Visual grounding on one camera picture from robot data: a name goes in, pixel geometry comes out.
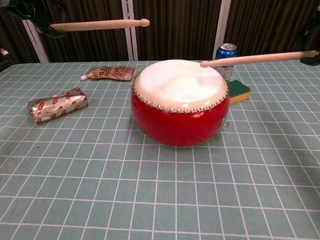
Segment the drumstick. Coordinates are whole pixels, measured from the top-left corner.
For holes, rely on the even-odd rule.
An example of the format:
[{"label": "drumstick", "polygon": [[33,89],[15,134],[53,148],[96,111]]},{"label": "drumstick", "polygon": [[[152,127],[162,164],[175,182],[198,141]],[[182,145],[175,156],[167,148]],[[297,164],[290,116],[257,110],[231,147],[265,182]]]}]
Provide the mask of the drumstick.
[{"label": "drumstick", "polygon": [[131,20],[105,20],[105,21],[85,21],[85,22],[68,22],[54,23],[50,26],[57,31],[72,32],[72,31],[87,31],[87,30],[104,30],[104,29],[123,29],[131,27],[147,27],[150,21],[148,19]]},{"label": "drumstick", "polygon": [[253,64],[263,62],[276,62],[276,61],[288,61],[288,60],[300,60],[305,57],[314,57],[318,55],[318,51],[296,51],[296,52],[282,52],[274,54],[262,54],[262,55],[251,55],[251,56],[237,56],[230,58],[222,58],[212,61],[203,61],[200,66],[203,68],[207,67],[221,67],[239,64]]}]

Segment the drum head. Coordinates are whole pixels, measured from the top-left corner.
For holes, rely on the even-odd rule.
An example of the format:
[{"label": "drum head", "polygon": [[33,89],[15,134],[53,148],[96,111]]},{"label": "drum head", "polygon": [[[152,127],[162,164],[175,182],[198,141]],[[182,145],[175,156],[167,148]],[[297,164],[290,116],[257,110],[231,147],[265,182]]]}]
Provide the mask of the drum head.
[{"label": "drum head", "polygon": [[134,93],[148,105],[169,112],[199,112],[221,103],[225,79],[211,67],[189,60],[164,60],[146,67],[134,80]]}]

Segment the blue can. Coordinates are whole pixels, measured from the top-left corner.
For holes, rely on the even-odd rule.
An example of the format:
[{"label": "blue can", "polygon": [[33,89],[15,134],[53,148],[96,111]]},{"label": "blue can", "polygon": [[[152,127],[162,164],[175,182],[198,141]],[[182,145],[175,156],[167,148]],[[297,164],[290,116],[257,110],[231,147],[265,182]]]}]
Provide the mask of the blue can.
[{"label": "blue can", "polygon": [[[231,43],[222,44],[216,51],[215,59],[234,58],[238,55],[237,46]],[[219,66],[215,68],[224,79],[229,82],[232,77],[234,65],[230,66]]]}]

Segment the brown curtain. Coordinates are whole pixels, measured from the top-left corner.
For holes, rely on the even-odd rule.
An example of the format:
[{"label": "brown curtain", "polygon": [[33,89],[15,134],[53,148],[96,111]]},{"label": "brown curtain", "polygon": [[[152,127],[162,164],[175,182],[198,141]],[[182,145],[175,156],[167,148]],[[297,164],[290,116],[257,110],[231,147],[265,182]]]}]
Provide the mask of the brown curtain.
[{"label": "brown curtain", "polygon": [[211,59],[221,0],[133,0],[139,60]]},{"label": "brown curtain", "polygon": [[[65,0],[68,22],[123,19],[120,0]],[[54,23],[60,23],[58,8],[49,3]],[[60,38],[40,35],[50,62],[127,61],[124,29],[73,31]]]},{"label": "brown curtain", "polygon": [[16,64],[38,63],[36,51],[28,37],[22,21],[0,8],[0,44],[6,49]]},{"label": "brown curtain", "polygon": [[[225,43],[237,45],[239,56],[295,52],[298,33],[319,0],[232,0]],[[306,50],[320,41],[320,28],[308,37]]]}]

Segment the yellow sponge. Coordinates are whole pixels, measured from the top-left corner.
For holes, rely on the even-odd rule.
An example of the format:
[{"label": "yellow sponge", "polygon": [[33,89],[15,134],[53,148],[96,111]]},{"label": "yellow sponge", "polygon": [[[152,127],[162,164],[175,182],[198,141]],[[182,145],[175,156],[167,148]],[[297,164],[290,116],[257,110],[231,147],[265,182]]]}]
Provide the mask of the yellow sponge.
[{"label": "yellow sponge", "polygon": [[235,104],[250,98],[251,89],[238,80],[228,82],[230,104]]}]

